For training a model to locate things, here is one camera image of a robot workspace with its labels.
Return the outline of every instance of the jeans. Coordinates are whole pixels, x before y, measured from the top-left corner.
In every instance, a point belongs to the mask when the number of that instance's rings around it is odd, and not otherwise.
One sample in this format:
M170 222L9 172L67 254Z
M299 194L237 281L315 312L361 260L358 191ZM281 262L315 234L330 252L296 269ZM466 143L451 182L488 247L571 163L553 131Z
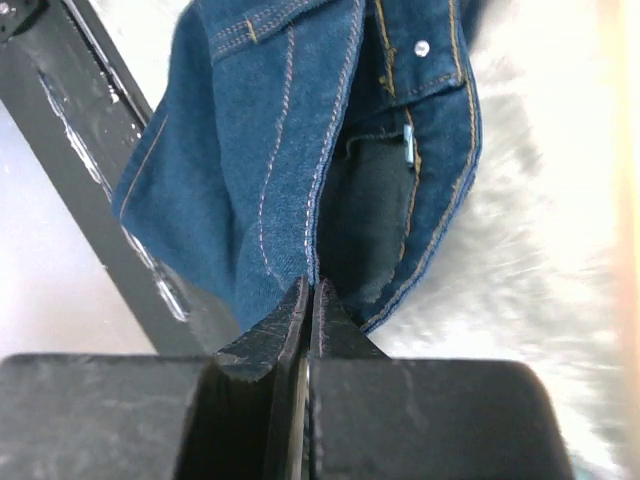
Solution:
M458 0L197 0L113 199L244 330L293 281L365 331L424 276L481 123Z

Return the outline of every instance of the black metal frame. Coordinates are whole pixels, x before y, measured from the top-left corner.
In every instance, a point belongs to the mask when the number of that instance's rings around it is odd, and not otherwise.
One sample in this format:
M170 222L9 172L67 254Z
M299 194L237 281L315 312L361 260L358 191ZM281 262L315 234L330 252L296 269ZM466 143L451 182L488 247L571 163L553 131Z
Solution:
M239 334L228 308L154 260L110 213L149 105L87 0L42 3L0 43L0 100L157 351L217 351Z

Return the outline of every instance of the blue denim fabric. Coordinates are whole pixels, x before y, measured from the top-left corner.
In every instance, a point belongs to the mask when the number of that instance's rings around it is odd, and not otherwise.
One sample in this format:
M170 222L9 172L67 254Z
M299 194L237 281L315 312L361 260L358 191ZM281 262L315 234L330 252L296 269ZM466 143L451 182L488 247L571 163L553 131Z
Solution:
M245 330L322 274L370 331L424 275L480 129L457 0L199 0L113 210Z

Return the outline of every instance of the metal button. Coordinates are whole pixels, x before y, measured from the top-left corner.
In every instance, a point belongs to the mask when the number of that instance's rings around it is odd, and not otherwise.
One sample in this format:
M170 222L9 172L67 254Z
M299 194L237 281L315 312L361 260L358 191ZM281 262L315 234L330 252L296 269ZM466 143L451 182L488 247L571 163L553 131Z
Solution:
M429 53L429 42L426 40L419 40L416 42L416 46L413 47L413 51L417 56L424 58Z

